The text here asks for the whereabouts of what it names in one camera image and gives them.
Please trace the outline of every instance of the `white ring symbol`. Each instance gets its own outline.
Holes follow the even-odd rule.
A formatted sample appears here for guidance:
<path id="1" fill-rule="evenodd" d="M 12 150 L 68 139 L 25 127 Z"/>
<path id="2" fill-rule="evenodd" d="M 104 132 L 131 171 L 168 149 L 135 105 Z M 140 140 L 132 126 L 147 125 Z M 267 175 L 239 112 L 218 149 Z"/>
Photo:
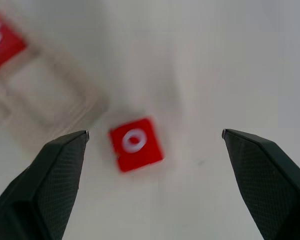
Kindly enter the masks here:
<path id="1" fill-rule="evenodd" d="M 139 142 L 132 143 L 130 141 L 131 138 L 136 138 Z M 146 143 L 147 135 L 143 130 L 139 128 L 128 131 L 122 139 L 123 149 L 130 154 L 140 151 L 140 149 L 142 149 L 146 145 Z"/>

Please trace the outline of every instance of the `white tabletop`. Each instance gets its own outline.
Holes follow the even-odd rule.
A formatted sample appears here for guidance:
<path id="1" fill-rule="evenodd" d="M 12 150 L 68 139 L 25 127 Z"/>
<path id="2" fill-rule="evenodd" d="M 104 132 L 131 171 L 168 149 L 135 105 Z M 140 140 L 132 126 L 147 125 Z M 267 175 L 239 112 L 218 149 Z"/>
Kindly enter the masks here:
<path id="1" fill-rule="evenodd" d="M 271 139 L 300 166 L 300 0 L 14 2 L 111 100 L 63 239 L 262 239 L 221 133 Z M 165 159 L 120 174 L 107 131 L 147 115 Z M 3 152 L 0 192 L 29 164 Z"/>

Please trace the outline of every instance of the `red cube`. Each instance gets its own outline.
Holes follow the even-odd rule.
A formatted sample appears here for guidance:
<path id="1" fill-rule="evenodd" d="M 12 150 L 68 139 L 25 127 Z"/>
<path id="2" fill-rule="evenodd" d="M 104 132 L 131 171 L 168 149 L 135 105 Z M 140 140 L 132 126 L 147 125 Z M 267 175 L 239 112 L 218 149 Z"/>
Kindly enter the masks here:
<path id="1" fill-rule="evenodd" d="M 153 164 L 164 158 L 154 127 L 148 118 L 111 129 L 109 134 L 122 172 Z"/>
<path id="2" fill-rule="evenodd" d="M 0 18 L 0 67 L 26 47 L 22 37 Z"/>

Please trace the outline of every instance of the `red block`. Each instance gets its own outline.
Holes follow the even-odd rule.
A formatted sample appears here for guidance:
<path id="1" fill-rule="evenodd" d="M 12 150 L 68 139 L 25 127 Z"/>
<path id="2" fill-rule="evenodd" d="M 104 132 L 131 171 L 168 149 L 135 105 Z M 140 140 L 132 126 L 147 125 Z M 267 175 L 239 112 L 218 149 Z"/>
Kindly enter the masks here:
<path id="1" fill-rule="evenodd" d="M 22 37 L 0 18 L 0 67 L 26 47 Z"/>
<path id="2" fill-rule="evenodd" d="M 110 130 L 110 138 L 122 172 L 161 161 L 163 153 L 148 118 Z"/>

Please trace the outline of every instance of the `red object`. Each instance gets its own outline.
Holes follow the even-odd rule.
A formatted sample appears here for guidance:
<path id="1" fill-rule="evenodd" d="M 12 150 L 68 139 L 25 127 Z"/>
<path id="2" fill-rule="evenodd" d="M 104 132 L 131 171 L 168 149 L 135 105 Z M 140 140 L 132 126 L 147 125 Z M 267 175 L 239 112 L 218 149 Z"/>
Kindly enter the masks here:
<path id="1" fill-rule="evenodd" d="M 0 18 L 0 67 L 26 47 L 22 37 Z"/>
<path id="2" fill-rule="evenodd" d="M 122 172 L 153 164 L 164 158 L 154 127 L 148 118 L 111 129 L 109 134 Z"/>

